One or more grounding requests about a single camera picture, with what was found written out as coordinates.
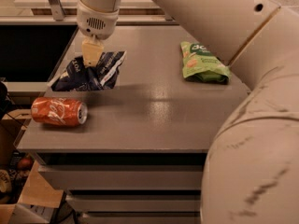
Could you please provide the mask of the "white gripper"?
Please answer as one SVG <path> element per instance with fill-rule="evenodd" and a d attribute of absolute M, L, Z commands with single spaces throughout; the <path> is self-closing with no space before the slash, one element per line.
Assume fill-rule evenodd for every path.
<path fill-rule="evenodd" d="M 104 50 L 100 40 L 106 40 L 113 34 L 119 11 L 120 0 L 78 0 L 78 28 L 89 36 L 83 39 L 81 45 L 86 67 L 95 67 L 99 62 Z"/>

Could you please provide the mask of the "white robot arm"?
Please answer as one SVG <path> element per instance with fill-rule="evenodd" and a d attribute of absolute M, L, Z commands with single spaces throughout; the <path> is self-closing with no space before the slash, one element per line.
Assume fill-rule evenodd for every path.
<path fill-rule="evenodd" d="M 250 88 L 208 151 L 202 224 L 299 224 L 299 16 L 273 0 L 152 0 Z"/>

